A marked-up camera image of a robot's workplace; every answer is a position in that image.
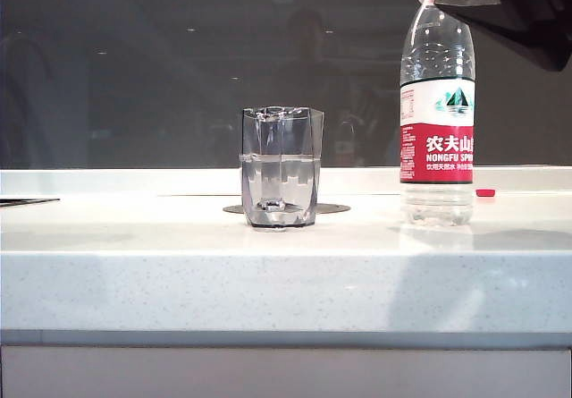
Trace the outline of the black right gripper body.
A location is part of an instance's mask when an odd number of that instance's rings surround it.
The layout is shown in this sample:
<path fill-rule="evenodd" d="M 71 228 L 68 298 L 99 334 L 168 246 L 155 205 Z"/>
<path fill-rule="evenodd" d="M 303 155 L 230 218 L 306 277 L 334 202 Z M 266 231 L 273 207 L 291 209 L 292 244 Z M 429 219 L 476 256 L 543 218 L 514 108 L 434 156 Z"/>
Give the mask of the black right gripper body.
<path fill-rule="evenodd" d="M 571 0 L 435 0 L 444 13 L 549 72 L 571 57 Z"/>

